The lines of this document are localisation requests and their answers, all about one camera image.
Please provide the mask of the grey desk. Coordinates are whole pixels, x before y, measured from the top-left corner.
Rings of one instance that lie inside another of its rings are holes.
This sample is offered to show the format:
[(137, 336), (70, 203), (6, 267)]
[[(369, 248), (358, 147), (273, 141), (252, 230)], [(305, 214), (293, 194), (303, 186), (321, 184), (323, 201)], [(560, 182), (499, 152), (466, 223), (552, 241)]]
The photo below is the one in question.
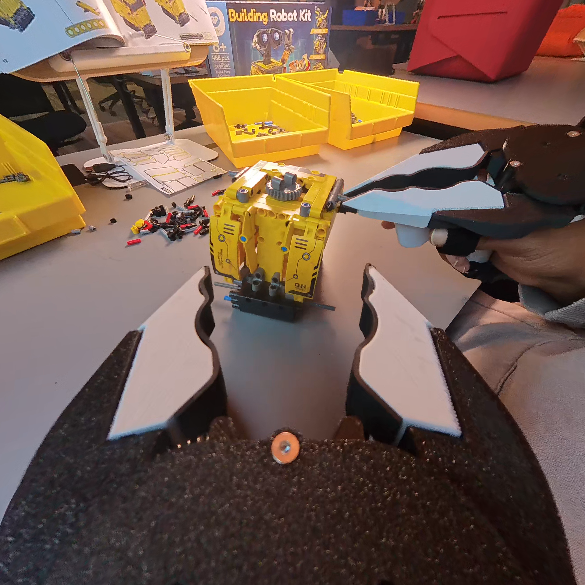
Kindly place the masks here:
[[(167, 201), (157, 191), (142, 188), (128, 201), (101, 187), (77, 193), (96, 231), (1, 261), (1, 514), (48, 430), (110, 352), (209, 264), (208, 238), (170, 243), (157, 233), (126, 245), (135, 220)], [(230, 415), (248, 437), (282, 427), (332, 435), (363, 338), (366, 263), (440, 328), (478, 287), (430, 245), (404, 248), (379, 222), (354, 214), (336, 218), (317, 282), (315, 300), (336, 311), (306, 309), (290, 324), (233, 311), (215, 287), (212, 340)]]

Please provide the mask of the person's right forearm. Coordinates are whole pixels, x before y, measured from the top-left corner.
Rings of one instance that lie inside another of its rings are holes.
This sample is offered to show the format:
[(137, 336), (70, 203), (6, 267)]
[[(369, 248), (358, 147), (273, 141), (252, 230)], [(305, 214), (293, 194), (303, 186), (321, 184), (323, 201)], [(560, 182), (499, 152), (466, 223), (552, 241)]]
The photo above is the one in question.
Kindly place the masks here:
[(520, 284), (518, 293), (523, 307), (546, 321), (572, 329), (584, 329), (584, 297), (561, 306), (552, 296), (536, 287)]

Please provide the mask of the yellow storage bin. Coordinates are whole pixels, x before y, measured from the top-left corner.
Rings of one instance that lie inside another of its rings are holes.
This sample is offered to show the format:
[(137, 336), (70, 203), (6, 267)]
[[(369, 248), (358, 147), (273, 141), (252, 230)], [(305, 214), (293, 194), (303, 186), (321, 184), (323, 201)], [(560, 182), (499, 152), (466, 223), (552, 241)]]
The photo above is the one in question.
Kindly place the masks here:
[[(328, 143), (342, 150), (399, 136), (413, 121), (420, 84), (352, 70), (279, 74), (331, 96)], [(351, 113), (362, 123), (353, 125)]]
[[(190, 80), (210, 138), (236, 166), (317, 154), (328, 141), (331, 96), (279, 76)], [(230, 133), (236, 123), (272, 121), (288, 133), (242, 140)]]
[(85, 208), (45, 142), (1, 116), (1, 177), (15, 172), (31, 181), (1, 184), (1, 259), (85, 227)]

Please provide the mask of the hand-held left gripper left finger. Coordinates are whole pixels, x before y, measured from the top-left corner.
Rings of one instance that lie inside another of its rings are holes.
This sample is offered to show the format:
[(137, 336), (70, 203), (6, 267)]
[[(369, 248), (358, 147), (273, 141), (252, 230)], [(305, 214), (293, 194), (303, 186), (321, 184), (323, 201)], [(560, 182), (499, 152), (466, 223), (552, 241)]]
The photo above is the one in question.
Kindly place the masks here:
[(210, 339), (213, 299), (205, 266), (140, 327), (109, 440), (162, 430), (182, 447), (227, 414), (225, 381)]

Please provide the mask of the pile of black red pins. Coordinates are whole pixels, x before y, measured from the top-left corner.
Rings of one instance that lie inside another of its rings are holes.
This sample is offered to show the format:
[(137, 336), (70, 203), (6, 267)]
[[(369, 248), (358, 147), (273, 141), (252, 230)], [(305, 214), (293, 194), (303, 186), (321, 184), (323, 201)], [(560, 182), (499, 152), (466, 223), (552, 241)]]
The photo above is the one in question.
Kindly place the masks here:
[(144, 226), (139, 236), (161, 233), (168, 241), (181, 240), (190, 233), (205, 236), (210, 232), (210, 215), (204, 205), (198, 204), (194, 195), (182, 204), (157, 205), (151, 208), (144, 218)]

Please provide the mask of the person's right hand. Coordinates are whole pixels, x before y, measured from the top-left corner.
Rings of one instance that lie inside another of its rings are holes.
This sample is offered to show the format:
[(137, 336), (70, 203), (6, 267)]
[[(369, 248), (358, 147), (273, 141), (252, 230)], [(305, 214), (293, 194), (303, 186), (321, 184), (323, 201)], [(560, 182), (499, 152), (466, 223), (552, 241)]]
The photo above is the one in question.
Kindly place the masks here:
[(503, 274), (561, 306), (584, 298), (584, 219), (520, 239), (479, 238), (476, 250), (490, 250), (491, 263)]

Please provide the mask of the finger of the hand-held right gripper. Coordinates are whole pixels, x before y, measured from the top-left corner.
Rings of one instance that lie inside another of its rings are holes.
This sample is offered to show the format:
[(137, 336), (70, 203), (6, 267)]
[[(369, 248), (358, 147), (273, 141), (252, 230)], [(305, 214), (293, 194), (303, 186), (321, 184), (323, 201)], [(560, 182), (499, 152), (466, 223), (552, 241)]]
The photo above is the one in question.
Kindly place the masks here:
[(503, 209), (501, 192), (478, 180), (463, 181), (443, 189), (409, 187), (400, 191), (381, 188), (345, 201), (361, 216), (426, 228), (437, 211)]
[(439, 189), (474, 179), (487, 152), (479, 143), (416, 154), (345, 191), (347, 198), (410, 187)]

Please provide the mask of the scattered blue grey brick pins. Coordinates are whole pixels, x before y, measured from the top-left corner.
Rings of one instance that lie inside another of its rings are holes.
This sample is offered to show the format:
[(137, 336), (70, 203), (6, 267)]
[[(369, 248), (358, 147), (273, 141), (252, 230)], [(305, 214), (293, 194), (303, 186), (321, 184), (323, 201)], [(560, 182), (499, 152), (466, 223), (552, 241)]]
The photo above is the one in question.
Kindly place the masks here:
[(266, 137), (287, 134), (288, 131), (272, 121), (260, 121), (254, 123), (236, 123), (229, 126), (230, 133), (242, 140), (255, 137)]

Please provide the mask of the orange upholstered block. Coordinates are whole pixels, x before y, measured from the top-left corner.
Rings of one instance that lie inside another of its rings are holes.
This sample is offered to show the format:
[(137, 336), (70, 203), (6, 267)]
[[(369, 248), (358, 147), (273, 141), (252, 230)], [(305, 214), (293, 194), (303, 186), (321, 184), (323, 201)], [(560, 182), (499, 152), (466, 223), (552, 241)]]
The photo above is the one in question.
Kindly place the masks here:
[(536, 55), (548, 57), (579, 57), (583, 53), (575, 37), (584, 29), (584, 4), (560, 9), (545, 34)]

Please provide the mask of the printed toy packaging box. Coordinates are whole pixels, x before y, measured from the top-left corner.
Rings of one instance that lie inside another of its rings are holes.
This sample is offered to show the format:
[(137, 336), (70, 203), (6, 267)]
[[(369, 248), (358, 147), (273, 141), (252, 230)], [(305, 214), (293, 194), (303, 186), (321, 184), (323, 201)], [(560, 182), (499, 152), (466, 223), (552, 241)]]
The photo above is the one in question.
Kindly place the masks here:
[(328, 68), (329, 4), (207, 1), (207, 7), (218, 36), (209, 49), (211, 77)]

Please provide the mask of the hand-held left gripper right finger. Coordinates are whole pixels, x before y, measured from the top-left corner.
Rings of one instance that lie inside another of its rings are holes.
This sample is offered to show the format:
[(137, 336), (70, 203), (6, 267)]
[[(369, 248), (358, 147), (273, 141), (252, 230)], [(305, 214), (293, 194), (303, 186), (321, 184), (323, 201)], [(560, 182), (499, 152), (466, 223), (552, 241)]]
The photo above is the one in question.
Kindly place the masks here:
[(366, 438), (398, 445), (409, 428), (462, 434), (431, 323), (372, 264), (364, 268), (360, 330), (346, 395)]

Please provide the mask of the yellow building brick model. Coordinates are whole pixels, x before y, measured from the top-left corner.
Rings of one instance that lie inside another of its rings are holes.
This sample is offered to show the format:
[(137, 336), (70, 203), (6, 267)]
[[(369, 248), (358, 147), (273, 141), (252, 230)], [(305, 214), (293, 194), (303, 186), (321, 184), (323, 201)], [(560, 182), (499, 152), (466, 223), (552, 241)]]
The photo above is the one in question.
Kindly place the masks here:
[(344, 180), (259, 161), (214, 204), (209, 247), (215, 274), (241, 312), (294, 322), (312, 302)]

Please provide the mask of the red bag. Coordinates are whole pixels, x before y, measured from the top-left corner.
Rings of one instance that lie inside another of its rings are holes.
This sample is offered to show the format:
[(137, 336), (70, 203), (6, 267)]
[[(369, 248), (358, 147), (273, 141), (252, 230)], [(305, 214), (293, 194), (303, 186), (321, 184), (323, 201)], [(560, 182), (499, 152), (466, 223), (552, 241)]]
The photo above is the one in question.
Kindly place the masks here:
[(492, 83), (526, 71), (562, 1), (426, 1), (407, 70)]

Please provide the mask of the wooden book stand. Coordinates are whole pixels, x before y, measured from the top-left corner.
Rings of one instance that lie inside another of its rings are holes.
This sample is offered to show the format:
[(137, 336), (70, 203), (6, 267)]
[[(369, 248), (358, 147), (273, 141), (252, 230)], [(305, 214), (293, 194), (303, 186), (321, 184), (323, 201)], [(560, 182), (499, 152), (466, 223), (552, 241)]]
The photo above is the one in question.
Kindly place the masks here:
[(72, 80), (78, 74), (99, 77), (195, 66), (207, 55), (208, 46), (183, 43), (152, 48), (76, 48), (18, 69), (14, 75), (29, 81), (52, 83)]

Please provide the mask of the black office chair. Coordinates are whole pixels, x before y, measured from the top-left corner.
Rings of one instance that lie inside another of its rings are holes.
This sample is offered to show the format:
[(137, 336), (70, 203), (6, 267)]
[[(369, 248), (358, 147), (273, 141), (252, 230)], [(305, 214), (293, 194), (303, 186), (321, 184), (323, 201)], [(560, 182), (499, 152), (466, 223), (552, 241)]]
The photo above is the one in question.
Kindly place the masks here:
[(1, 74), (1, 115), (45, 142), (53, 154), (87, 128), (77, 113), (56, 110), (40, 83)]

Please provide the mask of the grey table with dark edge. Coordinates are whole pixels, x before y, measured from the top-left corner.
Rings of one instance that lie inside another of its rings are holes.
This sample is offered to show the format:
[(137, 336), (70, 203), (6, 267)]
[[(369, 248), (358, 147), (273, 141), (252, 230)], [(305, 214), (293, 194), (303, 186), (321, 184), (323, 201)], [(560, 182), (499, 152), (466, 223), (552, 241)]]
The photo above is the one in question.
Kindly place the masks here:
[(522, 74), (496, 83), (430, 76), (394, 66), (394, 78), (420, 84), (406, 131), (443, 140), (469, 130), (577, 125), (584, 118), (584, 62), (535, 57)]

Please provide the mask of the open instruction booklet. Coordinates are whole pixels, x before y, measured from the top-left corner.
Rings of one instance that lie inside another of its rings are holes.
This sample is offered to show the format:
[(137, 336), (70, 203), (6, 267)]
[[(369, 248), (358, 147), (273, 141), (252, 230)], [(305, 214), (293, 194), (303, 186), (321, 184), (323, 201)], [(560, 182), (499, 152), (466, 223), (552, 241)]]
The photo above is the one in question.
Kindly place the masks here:
[(1, 1), (1, 72), (76, 48), (218, 41), (205, 1)]

